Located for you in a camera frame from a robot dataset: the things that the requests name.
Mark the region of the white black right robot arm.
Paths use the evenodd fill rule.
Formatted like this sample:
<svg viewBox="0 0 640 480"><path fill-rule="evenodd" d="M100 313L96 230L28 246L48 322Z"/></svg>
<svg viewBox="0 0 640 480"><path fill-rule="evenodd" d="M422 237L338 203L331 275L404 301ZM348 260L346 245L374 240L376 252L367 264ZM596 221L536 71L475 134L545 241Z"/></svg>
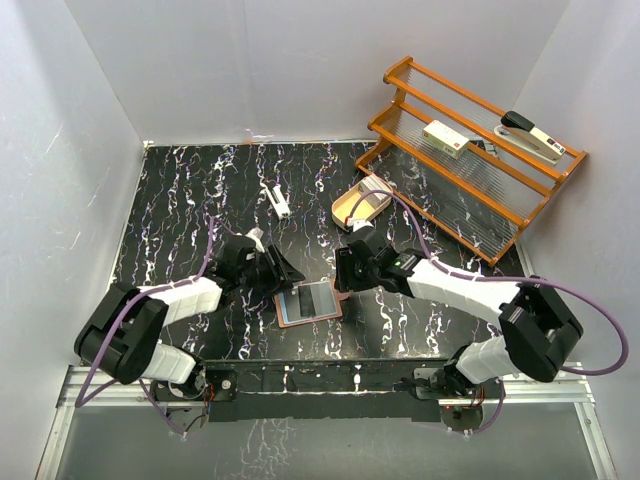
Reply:
<svg viewBox="0 0 640 480"><path fill-rule="evenodd" d="M422 251L398 252L369 224L336 249L335 289L354 293L381 287L442 303L495 326L500 334L458 348L429 376L402 379L407 388L466 397L488 380L522 373L549 383L583 335L556 290L532 277L503 281L442 264Z"/></svg>

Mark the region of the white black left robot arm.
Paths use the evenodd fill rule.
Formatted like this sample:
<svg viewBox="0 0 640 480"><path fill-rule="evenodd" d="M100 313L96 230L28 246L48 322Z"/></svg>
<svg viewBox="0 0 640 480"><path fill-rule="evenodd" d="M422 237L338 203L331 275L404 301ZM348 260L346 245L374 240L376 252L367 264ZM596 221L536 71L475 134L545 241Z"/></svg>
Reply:
<svg viewBox="0 0 640 480"><path fill-rule="evenodd" d="M235 235L194 276L155 287L113 283L76 337L74 351L123 385L164 381L194 399L204 392L207 376L193 355L159 342L163 328L227 306L241 288L271 298L304 279L278 247L263 246L254 234Z"/></svg>

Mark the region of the stack of credit cards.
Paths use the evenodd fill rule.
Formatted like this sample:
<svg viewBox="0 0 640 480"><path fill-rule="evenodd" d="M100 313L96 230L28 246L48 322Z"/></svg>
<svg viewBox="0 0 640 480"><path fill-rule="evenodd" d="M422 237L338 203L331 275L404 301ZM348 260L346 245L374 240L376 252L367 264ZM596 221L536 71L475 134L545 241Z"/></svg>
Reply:
<svg viewBox="0 0 640 480"><path fill-rule="evenodd" d="M376 175L368 175L359 183L359 191L371 204L380 204L389 199L391 187Z"/></svg>

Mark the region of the orange wooden shelf rack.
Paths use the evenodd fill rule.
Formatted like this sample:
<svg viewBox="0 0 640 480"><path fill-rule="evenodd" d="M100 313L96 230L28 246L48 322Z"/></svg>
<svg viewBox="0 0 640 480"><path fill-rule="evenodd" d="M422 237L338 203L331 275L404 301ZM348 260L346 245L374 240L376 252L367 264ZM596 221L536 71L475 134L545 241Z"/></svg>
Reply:
<svg viewBox="0 0 640 480"><path fill-rule="evenodd" d="M566 148L556 165L494 133L504 110L407 56L383 75L390 104L369 129L375 145L356 162L386 180L426 219L495 265L550 203L588 154ZM438 120L470 141L453 158L433 148L423 128Z"/></svg>

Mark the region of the white red staples box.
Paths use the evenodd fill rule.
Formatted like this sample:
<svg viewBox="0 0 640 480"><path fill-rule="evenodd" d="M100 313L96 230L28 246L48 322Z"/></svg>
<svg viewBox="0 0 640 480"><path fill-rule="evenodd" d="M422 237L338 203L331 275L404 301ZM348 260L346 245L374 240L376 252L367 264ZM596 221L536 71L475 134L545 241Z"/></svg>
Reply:
<svg viewBox="0 0 640 480"><path fill-rule="evenodd" d="M422 130L429 145L443 153L458 158L469 146L469 139L446 124L432 120Z"/></svg>

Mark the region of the beige oval card tray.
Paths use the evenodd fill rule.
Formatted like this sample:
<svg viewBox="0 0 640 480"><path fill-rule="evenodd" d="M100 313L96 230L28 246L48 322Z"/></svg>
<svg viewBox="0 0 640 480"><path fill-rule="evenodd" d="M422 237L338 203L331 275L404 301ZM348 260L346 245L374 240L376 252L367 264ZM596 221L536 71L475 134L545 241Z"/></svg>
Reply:
<svg viewBox="0 0 640 480"><path fill-rule="evenodd" d="M362 200L362 197L364 196L362 196L359 191L360 181L335 200L331 207L331 214L334 223L344 231L347 231L346 221L351 217L352 209L358 201L360 201L360 203L355 209L355 218L366 219L368 221L371 221L378 216L391 203L390 197L388 200L380 204L371 204L366 200L366 198Z"/></svg>

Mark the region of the black beige stapler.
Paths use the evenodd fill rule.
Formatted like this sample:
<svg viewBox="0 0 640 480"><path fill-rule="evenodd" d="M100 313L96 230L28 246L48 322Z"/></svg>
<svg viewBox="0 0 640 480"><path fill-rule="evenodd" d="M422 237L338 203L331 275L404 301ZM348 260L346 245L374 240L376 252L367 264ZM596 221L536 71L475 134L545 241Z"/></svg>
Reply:
<svg viewBox="0 0 640 480"><path fill-rule="evenodd" d="M556 165L566 152L566 148L558 141L513 110L500 118L494 133L518 149L552 165Z"/></svg>

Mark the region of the white staple remover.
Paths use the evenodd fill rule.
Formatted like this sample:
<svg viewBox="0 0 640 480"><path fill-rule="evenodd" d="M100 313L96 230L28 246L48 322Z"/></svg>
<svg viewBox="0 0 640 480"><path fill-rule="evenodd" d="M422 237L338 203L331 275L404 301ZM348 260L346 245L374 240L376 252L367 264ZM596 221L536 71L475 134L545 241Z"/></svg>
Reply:
<svg viewBox="0 0 640 480"><path fill-rule="evenodd" d="M269 187L267 184L261 184L262 192L266 194L269 202L271 203L275 214L279 220L287 219L291 216L291 210L287 200L285 199L281 186L275 184L273 187Z"/></svg>

